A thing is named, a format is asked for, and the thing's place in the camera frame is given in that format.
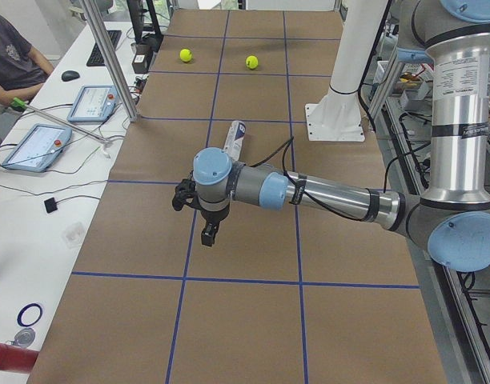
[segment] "black keyboard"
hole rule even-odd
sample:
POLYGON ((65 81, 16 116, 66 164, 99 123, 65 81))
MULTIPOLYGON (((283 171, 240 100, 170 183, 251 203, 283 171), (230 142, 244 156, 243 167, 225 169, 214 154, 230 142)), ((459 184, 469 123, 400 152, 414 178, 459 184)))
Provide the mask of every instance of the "black keyboard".
MULTIPOLYGON (((123 32, 121 30, 108 30, 108 34, 110 35, 110 40, 114 45, 114 48, 117 47, 118 40, 120 39, 120 35, 122 33, 123 32)), ((92 48, 92 52, 90 53, 88 62, 86 62, 86 66, 104 66, 104 58, 102 58, 98 43, 94 44, 94 48, 92 48)))

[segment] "gray shirt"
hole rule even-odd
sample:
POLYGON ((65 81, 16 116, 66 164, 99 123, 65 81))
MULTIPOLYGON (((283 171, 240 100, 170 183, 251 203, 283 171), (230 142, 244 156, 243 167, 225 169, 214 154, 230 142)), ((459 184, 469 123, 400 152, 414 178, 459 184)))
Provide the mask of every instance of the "gray shirt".
POLYGON ((45 82, 47 75, 28 54, 31 44, 0 15, 0 86, 16 90, 45 82))

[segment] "black mouse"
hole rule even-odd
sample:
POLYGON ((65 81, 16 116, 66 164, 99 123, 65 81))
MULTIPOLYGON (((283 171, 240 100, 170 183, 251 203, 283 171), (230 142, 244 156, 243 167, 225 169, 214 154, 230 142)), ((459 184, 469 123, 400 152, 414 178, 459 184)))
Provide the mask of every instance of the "black mouse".
POLYGON ((64 82, 69 82, 70 80, 75 80, 76 78, 79 78, 79 73, 75 70, 66 70, 62 74, 62 80, 64 82))

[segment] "blue grid line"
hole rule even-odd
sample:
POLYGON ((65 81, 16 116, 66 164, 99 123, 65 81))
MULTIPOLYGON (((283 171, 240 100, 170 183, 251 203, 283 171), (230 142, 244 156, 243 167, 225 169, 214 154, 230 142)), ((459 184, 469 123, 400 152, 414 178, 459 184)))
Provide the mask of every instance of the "blue grid line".
POLYGON ((187 282, 225 282, 230 284, 264 284, 267 286, 332 286, 339 288, 375 288, 384 290, 418 290, 420 286, 412 284, 368 284, 358 282, 301 282, 290 280, 261 280, 257 278, 203 278, 197 276, 168 276, 155 274, 115 274, 105 272, 73 271, 77 276, 89 276, 98 278, 139 278, 151 280, 175 280, 187 282))
MULTIPOLYGON (((287 56, 287 36, 286 36, 286 13, 283 11, 283 28, 284 28, 284 53, 286 55, 286 84, 287 84, 287 112, 290 120, 290 136, 293 136, 293 123, 291 117, 291 92, 290 92, 290 70, 287 56)), ((291 143, 291 166, 295 169, 295 151, 291 143)), ((309 369, 307 364, 307 332, 306 332, 306 315, 303 301, 303 274, 302 274, 302 252, 300 249, 300 232, 299 232, 299 210, 295 206, 295 234, 296 234, 296 253, 299 267, 299 298, 300 298, 300 324, 302 336, 302 357, 303 357, 303 380, 305 384, 309 383, 309 369)))
POLYGON ((227 18, 226 18, 226 28, 223 31, 223 41, 222 41, 222 50, 220 51, 220 62, 219 62, 219 72, 216 74, 216 84, 215 84, 215 93, 213 94, 213 106, 211 107, 211 115, 210 115, 210 124, 207 129, 207 136, 206 136, 206 145, 205 147, 208 146, 210 142, 210 136, 211 136, 211 126, 213 125, 213 117, 215 116, 215 105, 216 105, 216 98, 217 94, 219 91, 219 82, 220 82, 220 75, 221 75, 221 70, 222 70, 222 61, 223 61, 223 50, 226 47, 226 38, 227 38, 227 28, 229 27, 229 15, 231 14, 230 11, 227 11, 227 18))
MULTIPOLYGON (((181 34, 165 34, 165 36, 172 37, 172 38, 213 38, 213 39, 222 39, 220 36, 183 36, 181 34)), ((282 41, 287 41, 287 40, 308 40, 312 42, 334 42, 334 41, 339 41, 341 38, 268 38, 268 37, 261 37, 261 38, 254 38, 254 37, 240 37, 240 36, 226 36, 224 38, 227 39, 232 39, 232 40, 282 40, 282 41)))
MULTIPOLYGON (((232 122, 235 120, 234 118, 156 118, 152 116, 142 116, 141 118, 145 120, 164 120, 164 121, 172 121, 172 122, 232 122)), ((242 122, 273 122, 273 123, 284 123, 288 124, 290 121, 288 120, 253 120, 253 119, 241 119, 242 122)), ((292 122, 294 124, 305 124, 306 122, 292 122)))
MULTIPOLYGON (((278 76, 285 77, 286 74, 262 74, 260 72, 245 73, 245 72, 198 72, 189 70, 150 70, 150 74, 225 74, 228 76, 278 76)), ((290 74, 293 78, 330 78, 330 74, 290 74)))
POLYGON ((159 181, 148 181, 148 180, 117 180, 110 179, 108 182, 113 182, 114 184, 159 184, 163 186, 177 186, 179 182, 159 182, 159 181))
POLYGON ((172 364, 174 363, 175 343, 176 343, 177 337, 178 337, 179 321, 181 320, 181 309, 183 308, 184 289, 185 289, 185 286, 187 284, 188 265, 190 264, 190 253, 191 253, 191 246, 193 244, 193 239, 194 239, 196 218, 197 218, 197 211, 194 210, 194 217, 191 220, 191 230, 190 230, 190 239, 188 241, 187 259, 184 263, 183 282, 181 283, 181 291, 179 292, 178 310, 177 310, 177 313, 175 315, 174 332, 172 334, 172 343, 171 343, 171 353, 170 353, 169 358, 168 358, 167 375, 165 377, 165 384, 169 384, 169 382, 171 380, 172 364))

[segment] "yellow tennis ball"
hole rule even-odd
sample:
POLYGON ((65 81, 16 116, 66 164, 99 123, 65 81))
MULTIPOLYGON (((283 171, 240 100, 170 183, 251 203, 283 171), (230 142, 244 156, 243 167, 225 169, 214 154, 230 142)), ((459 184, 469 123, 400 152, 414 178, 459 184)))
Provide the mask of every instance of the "yellow tennis ball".
POLYGON ((255 70, 259 65, 259 60, 256 56, 251 55, 245 60, 245 65, 249 70, 255 70))
POLYGON ((183 49, 181 52, 179 52, 179 58, 183 60, 184 62, 190 62, 191 60, 191 51, 188 49, 183 49))

